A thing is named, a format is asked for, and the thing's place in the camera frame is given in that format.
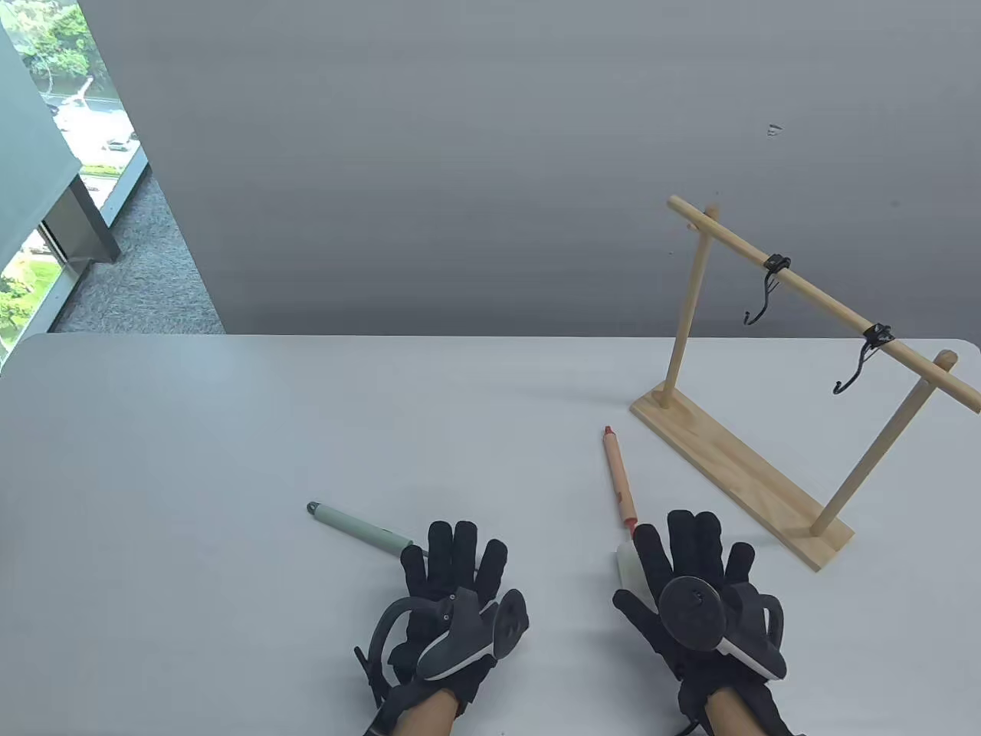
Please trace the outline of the person's right hand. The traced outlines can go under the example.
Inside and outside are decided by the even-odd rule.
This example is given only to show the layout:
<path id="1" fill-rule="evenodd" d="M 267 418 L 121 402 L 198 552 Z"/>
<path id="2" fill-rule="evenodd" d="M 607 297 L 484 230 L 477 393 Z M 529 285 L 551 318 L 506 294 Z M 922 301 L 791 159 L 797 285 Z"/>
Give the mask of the person's right hand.
<path id="1" fill-rule="evenodd" d="M 736 542 L 722 557 L 720 521 L 709 511 L 672 511 L 667 529 L 668 544 L 651 524 L 633 532 L 655 606 L 627 589 L 612 603 L 677 679 L 684 733 L 789 735 L 769 686 L 787 673 L 783 610 L 750 582 L 756 551 Z"/>

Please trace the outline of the person's left hand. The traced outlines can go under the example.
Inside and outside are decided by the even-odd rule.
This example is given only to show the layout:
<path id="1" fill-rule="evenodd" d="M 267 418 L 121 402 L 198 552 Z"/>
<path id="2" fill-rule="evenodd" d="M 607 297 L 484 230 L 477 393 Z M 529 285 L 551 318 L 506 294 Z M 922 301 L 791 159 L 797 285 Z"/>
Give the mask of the person's left hand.
<path id="1" fill-rule="evenodd" d="M 462 715 L 481 683 L 530 626 L 525 596 L 501 591 L 508 549 L 477 553 L 477 527 L 445 520 L 428 527 L 428 549 L 400 554 L 407 596 L 386 607 L 367 649 L 354 649 L 377 708 L 369 735 L 393 734 L 403 715 L 438 693 Z"/>

